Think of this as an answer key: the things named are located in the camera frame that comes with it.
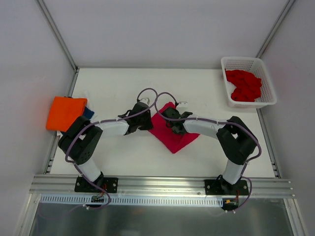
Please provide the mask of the magenta t shirt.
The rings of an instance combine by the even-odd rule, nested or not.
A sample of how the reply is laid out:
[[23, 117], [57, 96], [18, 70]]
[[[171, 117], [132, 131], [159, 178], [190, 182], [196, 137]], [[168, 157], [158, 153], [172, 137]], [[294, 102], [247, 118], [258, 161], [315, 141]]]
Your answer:
[[173, 133], [167, 121], [159, 114], [153, 115], [151, 121], [153, 129], [149, 130], [149, 132], [161, 141], [172, 154], [177, 153], [200, 136], [195, 133], [187, 133], [184, 135]]

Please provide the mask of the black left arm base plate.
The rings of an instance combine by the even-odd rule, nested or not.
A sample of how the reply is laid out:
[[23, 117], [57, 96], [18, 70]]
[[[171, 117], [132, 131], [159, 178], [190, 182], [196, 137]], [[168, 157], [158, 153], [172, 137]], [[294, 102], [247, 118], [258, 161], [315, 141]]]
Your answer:
[[[104, 189], [107, 193], [117, 193], [118, 187], [118, 178], [116, 177], [104, 177], [99, 176], [95, 181], [94, 184], [98, 187]], [[76, 179], [74, 192], [78, 193], [100, 193], [101, 190], [92, 186], [85, 180], [83, 177], [78, 177]]]

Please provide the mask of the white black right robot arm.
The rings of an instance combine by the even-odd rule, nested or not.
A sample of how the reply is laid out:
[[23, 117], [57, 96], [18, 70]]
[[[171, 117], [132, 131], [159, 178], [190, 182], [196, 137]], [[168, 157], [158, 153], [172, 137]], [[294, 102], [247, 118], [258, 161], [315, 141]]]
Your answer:
[[228, 120], [214, 120], [198, 117], [191, 112], [180, 114], [174, 108], [167, 108], [159, 115], [175, 134], [199, 134], [219, 141], [227, 157], [227, 164], [223, 174], [210, 186], [210, 189], [224, 195], [235, 194], [249, 161], [249, 156], [256, 148], [258, 148], [258, 153], [261, 154], [258, 139], [243, 121], [236, 116], [232, 116]]

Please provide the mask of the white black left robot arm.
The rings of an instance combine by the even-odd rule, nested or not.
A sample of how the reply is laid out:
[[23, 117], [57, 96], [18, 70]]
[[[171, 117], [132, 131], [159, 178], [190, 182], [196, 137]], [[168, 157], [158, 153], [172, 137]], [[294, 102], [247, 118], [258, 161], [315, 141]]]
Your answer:
[[60, 138], [58, 147], [66, 155], [65, 159], [74, 164], [82, 174], [82, 177], [78, 178], [78, 189], [81, 192], [110, 190], [108, 181], [92, 158], [99, 140], [110, 136], [129, 135], [138, 129], [153, 129], [149, 105], [141, 100], [116, 119], [93, 122], [85, 116], [80, 116], [74, 121]]

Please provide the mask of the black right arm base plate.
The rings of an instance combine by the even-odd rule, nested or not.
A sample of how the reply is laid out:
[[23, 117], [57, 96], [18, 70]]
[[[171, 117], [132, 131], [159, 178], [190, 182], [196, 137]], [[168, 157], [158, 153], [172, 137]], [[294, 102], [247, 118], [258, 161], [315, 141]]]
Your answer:
[[235, 184], [230, 184], [223, 178], [204, 180], [204, 188], [206, 195], [240, 195], [247, 196], [249, 187], [246, 180], [238, 180]]

